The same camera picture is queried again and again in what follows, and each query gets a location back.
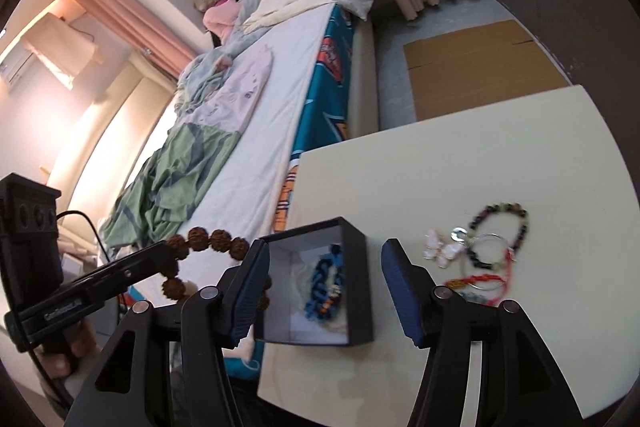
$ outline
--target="butterfly pendant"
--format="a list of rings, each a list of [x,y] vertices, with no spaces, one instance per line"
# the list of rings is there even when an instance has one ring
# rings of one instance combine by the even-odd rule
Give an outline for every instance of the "butterfly pendant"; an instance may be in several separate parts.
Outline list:
[[[442,235],[430,229],[425,236],[424,258],[434,259],[440,268],[446,268],[449,263],[465,249],[462,243],[445,243]]]

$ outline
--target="blue gripper pad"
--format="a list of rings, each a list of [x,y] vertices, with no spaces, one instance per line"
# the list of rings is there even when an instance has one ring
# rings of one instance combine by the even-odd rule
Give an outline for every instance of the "blue gripper pad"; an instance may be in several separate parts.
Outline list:
[[[416,287],[414,274],[415,269],[424,269],[411,264],[397,239],[386,240],[382,245],[381,258],[382,273],[394,301],[402,331],[414,341],[415,346],[424,347],[426,336],[422,330],[421,307],[425,290],[428,292],[430,288]]]
[[[254,322],[255,309],[267,281],[269,264],[269,246],[264,241],[255,240],[242,261],[228,294],[223,298],[225,305],[229,300],[231,301],[231,324],[228,336],[235,346],[238,346],[247,336]]]

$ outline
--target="hand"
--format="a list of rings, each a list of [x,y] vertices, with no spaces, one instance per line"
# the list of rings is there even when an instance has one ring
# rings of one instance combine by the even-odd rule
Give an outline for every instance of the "hand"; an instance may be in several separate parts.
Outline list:
[[[71,352],[78,359],[82,359],[98,351],[100,351],[100,348],[95,341],[94,326],[91,322],[83,320],[80,323],[76,338],[71,343]],[[71,364],[66,355],[46,354],[42,353],[42,351],[36,351],[36,354],[50,378],[66,378],[71,374]]]

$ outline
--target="white table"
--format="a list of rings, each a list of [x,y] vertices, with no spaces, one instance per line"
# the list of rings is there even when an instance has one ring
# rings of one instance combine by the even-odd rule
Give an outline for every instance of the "white table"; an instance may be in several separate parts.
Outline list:
[[[268,344],[259,396],[332,427],[405,425],[428,351],[402,334],[380,247],[397,237],[436,283],[457,277],[457,266],[422,258],[427,229],[464,226],[499,202],[529,211],[509,297],[536,325],[582,415],[623,396],[640,367],[640,211],[620,151],[581,86],[303,154],[289,225],[343,216],[367,236],[375,341]],[[512,237],[508,218],[482,229]],[[473,346],[465,426],[475,425],[480,353]]]

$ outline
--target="air conditioner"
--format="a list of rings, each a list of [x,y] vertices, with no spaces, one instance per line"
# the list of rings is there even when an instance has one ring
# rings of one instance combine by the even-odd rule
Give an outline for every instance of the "air conditioner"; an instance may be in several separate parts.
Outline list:
[[[6,84],[9,91],[16,86],[35,60],[35,55],[25,49],[20,42],[12,48],[0,63],[0,78],[2,78],[2,82]]]

